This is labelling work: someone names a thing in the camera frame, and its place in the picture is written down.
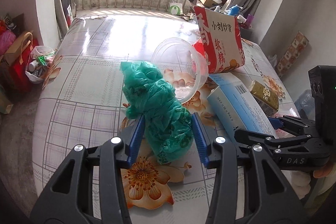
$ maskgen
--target clutter pile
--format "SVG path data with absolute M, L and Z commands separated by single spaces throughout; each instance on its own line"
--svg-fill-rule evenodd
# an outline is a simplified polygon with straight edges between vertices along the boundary
M 56 51 L 47 46 L 36 46 L 30 53 L 30 63 L 26 65 L 26 75 L 34 84 L 44 82 L 55 58 Z
M 45 51 L 45 48 L 38 46 L 32 31 L 26 31 L 24 14 L 13 19 L 9 14 L 0 17 L 0 113 L 8 114 L 13 106 L 7 98 L 6 91 L 30 91 L 31 82 L 40 80 L 42 71 L 50 66 L 55 51 Z M 33 62 L 30 62 L 31 55 L 34 55 Z

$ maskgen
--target pink bag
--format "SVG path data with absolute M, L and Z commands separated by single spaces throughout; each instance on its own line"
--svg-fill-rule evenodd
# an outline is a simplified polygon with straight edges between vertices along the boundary
M 0 35 L 0 56 L 5 54 L 15 39 L 16 36 L 10 30 L 5 31 L 2 35 Z

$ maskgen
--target silver screw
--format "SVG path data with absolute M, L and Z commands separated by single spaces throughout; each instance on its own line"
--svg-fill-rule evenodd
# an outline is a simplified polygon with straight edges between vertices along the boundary
M 113 137 L 111 139 L 111 143 L 117 144 L 121 142 L 121 138 L 120 137 Z
M 260 151 L 263 150 L 263 148 L 261 147 L 261 145 L 256 144 L 256 145 L 253 145 L 253 150 L 254 150 L 254 151 L 257 151 L 257 152 L 260 152 Z
M 82 151 L 83 150 L 83 145 L 81 145 L 81 144 L 77 144 L 75 147 L 74 147 L 74 150 L 76 151 L 76 152 L 79 152 L 79 151 Z
M 216 139 L 215 139 L 215 141 L 216 141 L 216 143 L 225 143 L 225 138 L 224 137 L 217 137 Z

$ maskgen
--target green plastic bag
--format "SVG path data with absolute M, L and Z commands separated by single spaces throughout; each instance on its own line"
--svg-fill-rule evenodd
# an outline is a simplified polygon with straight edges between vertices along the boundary
M 145 137 L 160 164 L 186 154 L 193 142 L 191 115 L 175 98 L 175 89 L 149 62 L 121 62 L 123 92 L 130 103 L 126 116 L 145 116 Z

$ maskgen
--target barcode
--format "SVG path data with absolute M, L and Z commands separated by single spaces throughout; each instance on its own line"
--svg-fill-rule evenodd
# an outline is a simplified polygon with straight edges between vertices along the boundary
M 236 89 L 238 90 L 238 92 L 239 92 L 240 94 L 243 94 L 243 93 L 247 92 L 247 90 L 245 89 L 245 87 L 244 87 L 243 84 L 242 84 L 242 85 L 237 85 L 237 86 L 235 86 L 235 87 L 236 87 Z

